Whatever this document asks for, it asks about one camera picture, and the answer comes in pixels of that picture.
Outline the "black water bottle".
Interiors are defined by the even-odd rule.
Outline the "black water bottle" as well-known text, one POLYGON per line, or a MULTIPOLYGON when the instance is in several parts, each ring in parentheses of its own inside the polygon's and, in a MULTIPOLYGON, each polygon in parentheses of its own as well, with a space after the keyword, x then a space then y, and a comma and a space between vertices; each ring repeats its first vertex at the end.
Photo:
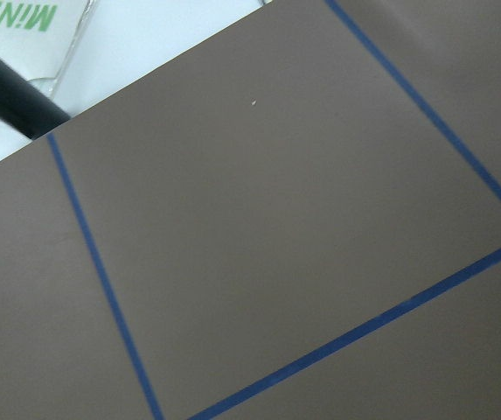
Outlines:
POLYGON ((71 119, 63 109, 0 60, 0 120, 35 140, 71 119))

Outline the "clear plastic MiNi sheet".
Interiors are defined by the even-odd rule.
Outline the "clear plastic MiNi sheet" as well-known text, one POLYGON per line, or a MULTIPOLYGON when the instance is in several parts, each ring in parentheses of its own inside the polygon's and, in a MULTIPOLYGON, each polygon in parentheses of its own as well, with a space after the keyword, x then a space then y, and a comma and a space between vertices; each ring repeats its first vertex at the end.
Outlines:
POLYGON ((95 1, 0 1, 0 59, 52 98, 95 1))

